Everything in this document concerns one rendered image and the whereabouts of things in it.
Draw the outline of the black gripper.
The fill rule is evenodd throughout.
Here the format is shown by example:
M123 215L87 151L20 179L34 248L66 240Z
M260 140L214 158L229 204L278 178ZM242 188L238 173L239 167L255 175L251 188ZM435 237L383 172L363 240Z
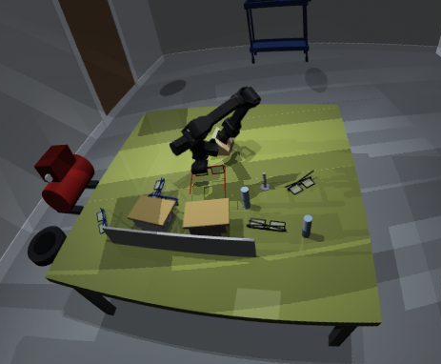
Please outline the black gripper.
M206 173L208 172L208 155L207 157L203 157L203 150L204 150L204 140L203 144L197 147L190 146L190 152L192 152L192 159L195 161L191 164L191 173L192 174L198 174L198 173Z

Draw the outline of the grey rectangular panel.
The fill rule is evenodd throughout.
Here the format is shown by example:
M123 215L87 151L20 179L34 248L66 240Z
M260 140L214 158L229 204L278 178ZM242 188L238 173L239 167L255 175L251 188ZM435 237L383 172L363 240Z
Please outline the grey rectangular panel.
M137 231L102 226L112 243L182 253L256 257L254 239Z

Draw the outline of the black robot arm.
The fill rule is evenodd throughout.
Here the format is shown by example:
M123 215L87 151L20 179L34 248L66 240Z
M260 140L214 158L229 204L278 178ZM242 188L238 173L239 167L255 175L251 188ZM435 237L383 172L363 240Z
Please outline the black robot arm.
M231 99L208 115L192 119L181 131L184 135L170 143L171 151L178 156L189 149L190 146L200 146L210 133L212 127L234 111L233 116L226 118L222 123L224 129L218 131L216 135L218 140L227 144L230 137L235 138L240 134L242 118L250 108L257 107L260 100L261 98L252 87L240 88L237 93L232 95ZM211 138L207 143L204 140L204 143L203 157L207 157L207 155L216 157L219 152L219 145L218 142L216 143L215 138Z

